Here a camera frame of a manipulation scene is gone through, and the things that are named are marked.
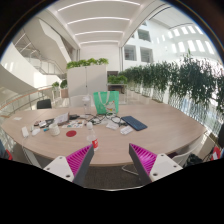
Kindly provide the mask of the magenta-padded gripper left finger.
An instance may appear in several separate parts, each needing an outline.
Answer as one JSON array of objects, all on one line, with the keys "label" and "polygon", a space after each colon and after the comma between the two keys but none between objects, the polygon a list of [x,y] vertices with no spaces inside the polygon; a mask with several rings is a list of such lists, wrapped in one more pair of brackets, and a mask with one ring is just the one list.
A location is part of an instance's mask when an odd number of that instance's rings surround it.
[{"label": "magenta-padded gripper left finger", "polygon": [[90,144],[67,157],[58,156],[44,170],[82,186],[93,155],[94,148]]}]

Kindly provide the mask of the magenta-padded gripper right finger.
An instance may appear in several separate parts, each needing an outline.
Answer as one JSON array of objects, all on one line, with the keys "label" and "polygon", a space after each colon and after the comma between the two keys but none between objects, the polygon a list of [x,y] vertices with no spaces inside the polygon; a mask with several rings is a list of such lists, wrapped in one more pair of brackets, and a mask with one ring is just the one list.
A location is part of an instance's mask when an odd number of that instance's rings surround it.
[{"label": "magenta-padded gripper right finger", "polygon": [[166,154],[155,154],[133,143],[129,144],[129,154],[143,185],[159,180],[182,169]]}]

